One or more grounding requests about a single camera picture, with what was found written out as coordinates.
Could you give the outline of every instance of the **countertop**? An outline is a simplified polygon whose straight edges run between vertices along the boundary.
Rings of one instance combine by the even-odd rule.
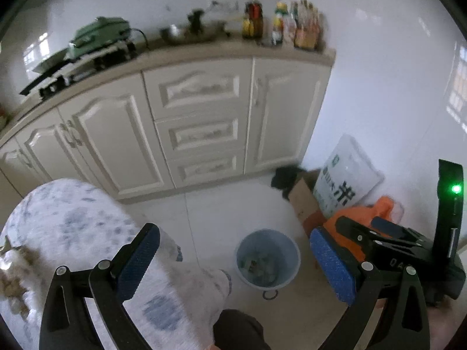
[[[141,53],[138,57],[129,62],[111,67],[73,84],[36,106],[19,121],[13,119],[13,121],[0,132],[0,146],[3,146],[19,130],[30,124],[33,120],[55,106],[60,105],[62,102],[99,85],[144,70],[212,58],[246,57],[298,60],[332,67],[335,56],[336,51],[330,48],[323,52],[308,52],[287,47],[268,48],[258,46],[252,41],[243,41],[239,38],[223,39],[216,42],[194,45],[164,46],[153,51]]]

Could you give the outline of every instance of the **light blue trash can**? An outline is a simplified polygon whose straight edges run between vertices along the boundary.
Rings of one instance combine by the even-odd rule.
[[[258,259],[263,268],[273,269],[274,280],[258,282],[258,277],[247,272],[246,264],[257,264]],[[287,235],[271,229],[261,229],[246,236],[235,250],[235,264],[238,275],[246,284],[263,291],[265,300],[277,297],[279,289],[289,284],[300,268],[300,250],[297,243]],[[274,296],[266,297],[267,291],[275,291]]]

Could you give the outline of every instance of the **window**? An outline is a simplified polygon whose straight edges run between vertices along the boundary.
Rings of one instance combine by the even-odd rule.
[[[446,111],[467,133],[467,48],[461,46]]]
[[[37,42],[30,44],[23,52],[23,62],[26,68],[27,77],[32,80],[37,77],[37,74],[32,72],[33,68],[42,60],[50,56],[50,48],[48,47],[48,33],[39,36]]]

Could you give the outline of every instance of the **drawer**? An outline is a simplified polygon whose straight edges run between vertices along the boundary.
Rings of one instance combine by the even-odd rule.
[[[242,108],[156,122],[165,158],[177,159],[245,147],[247,116],[247,108]]]
[[[248,106],[252,64],[252,59],[221,59],[144,72],[154,119]]]
[[[177,188],[242,175],[244,163],[244,148],[167,161]]]

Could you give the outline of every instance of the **cardboard box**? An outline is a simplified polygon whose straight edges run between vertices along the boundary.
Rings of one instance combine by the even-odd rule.
[[[316,181],[313,175],[303,176],[289,193],[290,204],[292,204],[295,214],[310,237],[311,231],[317,226],[323,225],[326,218],[319,209],[319,204],[312,193],[312,183]]]

